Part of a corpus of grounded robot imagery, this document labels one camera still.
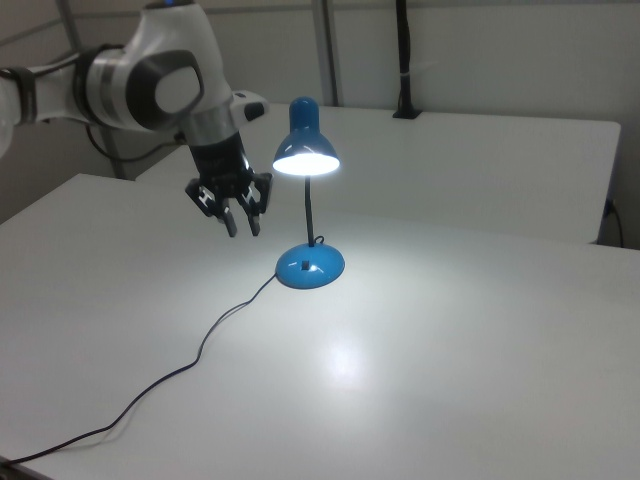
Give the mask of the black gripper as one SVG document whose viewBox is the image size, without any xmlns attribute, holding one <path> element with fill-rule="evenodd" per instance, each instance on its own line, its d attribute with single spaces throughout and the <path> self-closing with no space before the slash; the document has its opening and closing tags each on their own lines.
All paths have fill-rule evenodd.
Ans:
<svg viewBox="0 0 640 480">
<path fill-rule="evenodd" d="M 260 217 L 268 208 L 273 175 L 252 172 L 239 132 L 208 145 L 190 145 L 199 173 L 185 187 L 185 193 L 207 217 L 215 217 L 233 238 L 237 226 L 228 199 L 237 197 L 249 223 L 251 233 L 260 233 Z"/>
</svg>

